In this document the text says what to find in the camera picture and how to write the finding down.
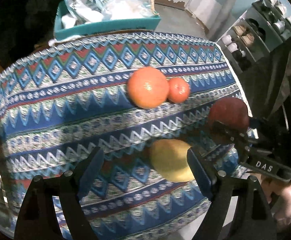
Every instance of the bolt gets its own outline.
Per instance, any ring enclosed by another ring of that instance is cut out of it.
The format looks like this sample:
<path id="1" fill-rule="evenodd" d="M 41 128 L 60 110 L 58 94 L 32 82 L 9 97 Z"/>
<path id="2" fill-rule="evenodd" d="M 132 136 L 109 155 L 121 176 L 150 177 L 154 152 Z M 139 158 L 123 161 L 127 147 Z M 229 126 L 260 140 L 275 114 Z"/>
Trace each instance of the bolt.
<path id="1" fill-rule="evenodd" d="M 39 181 L 40 179 L 43 179 L 41 175 L 36 175 L 33 177 L 34 181 Z"/>
<path id="2" fill-rule="evenodd" d="M 252 181 L 256 182 L 258 179 L 256 176 L 250 175 L 249 179 L 251 179 Z"/>
<path id="3" fill-rule="evenodd" d="M 65 171 L 63 174 L 64 174 L 66 177 L 69 177 L 69 176 L 71 176 L 71 175 L 73 174 L 73 172 L 72 172 L 72 171 Z"/>
<path id="4" fill-rule="evenodd" d="M 218 175 L 221 177 L 225 177 L 227 174 L 225 171 L 218 171 Z"/>

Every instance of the yellow fruit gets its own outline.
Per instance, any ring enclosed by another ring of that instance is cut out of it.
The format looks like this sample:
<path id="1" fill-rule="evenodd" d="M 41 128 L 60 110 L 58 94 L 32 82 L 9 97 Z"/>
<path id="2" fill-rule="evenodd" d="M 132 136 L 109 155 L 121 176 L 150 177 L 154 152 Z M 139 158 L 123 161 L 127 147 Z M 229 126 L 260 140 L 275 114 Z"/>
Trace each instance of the yellow fruit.
<path id="1" fill-rule="evenodd" d="M 187 162 L 187 151 L 191 146 L 180 140 L 163 139 L 150 147 L 150 160 L 155 170 L 171 182 L 193 180 Z"/>

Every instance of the gray floor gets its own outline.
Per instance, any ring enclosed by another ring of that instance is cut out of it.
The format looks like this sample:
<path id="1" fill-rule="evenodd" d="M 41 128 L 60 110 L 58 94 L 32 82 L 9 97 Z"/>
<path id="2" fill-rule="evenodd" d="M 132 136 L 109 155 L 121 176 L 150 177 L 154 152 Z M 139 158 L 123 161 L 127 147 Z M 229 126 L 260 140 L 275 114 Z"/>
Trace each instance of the gray floor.
<path id="1" fill-rule="evenodd" d="M 179 33 L 205 38 L 204 28 L 190 17 L 185 11 L 156 4 L 156 11 L 160 14 L 161 22 L 156 32 Z"/>

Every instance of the orange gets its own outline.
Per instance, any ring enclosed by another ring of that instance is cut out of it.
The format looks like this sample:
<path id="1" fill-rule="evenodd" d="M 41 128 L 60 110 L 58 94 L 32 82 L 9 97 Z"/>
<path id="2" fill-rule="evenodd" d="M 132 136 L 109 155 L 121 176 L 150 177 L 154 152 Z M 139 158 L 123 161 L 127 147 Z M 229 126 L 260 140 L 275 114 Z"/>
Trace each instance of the orange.
<path id="1" fill-rule="evenodd" d="M 127 92 L 138 107 L 150 109 L 167 100 L 169 85 L 160 70 L 145 67 L 136 70 L 129 78 Z"/>
<path id="2" fill-rule="evenodd" d="M 168 99 L 174 103 L 182 103 L 190 95 L 189 84 L 183 78 L 171 78 L 169 80 Z"/>

